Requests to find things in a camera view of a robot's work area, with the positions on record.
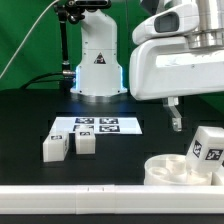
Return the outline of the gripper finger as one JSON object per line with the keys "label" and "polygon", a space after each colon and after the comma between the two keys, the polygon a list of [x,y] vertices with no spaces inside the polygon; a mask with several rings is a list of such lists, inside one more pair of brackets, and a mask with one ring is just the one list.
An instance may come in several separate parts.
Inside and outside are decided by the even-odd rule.
{"label": "gripper finger", "polygon": [[179,99],[177,97],[167,97],[162,99],[163,107],[171,117],[173,130],[180,132],[182,130],[182,116],[177,109]]}

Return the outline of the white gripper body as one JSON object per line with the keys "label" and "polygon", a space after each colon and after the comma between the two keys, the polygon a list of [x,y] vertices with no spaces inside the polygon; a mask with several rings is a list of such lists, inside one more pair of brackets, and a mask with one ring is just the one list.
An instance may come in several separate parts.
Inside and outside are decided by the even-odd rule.
{"label": "white gripper body", "polygon": [[129,86],[137,100],[224,91],[224,48],[190,49],[185,37],[148,40],[132,53]]}

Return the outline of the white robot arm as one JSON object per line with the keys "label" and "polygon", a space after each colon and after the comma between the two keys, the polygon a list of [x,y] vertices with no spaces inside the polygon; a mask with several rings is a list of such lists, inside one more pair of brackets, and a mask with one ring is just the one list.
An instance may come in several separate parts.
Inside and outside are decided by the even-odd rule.
{"label": "white robot arm", "polygon": [[[123,92],[116,34],[100,3],[84,8],[82,60],[73,93],[95,102]],[[132,33],[129,87],[137,100],[161,99],[175,131],[184,129],[180,96],[224,91],[224,0],[140,0],[150,14]]]}

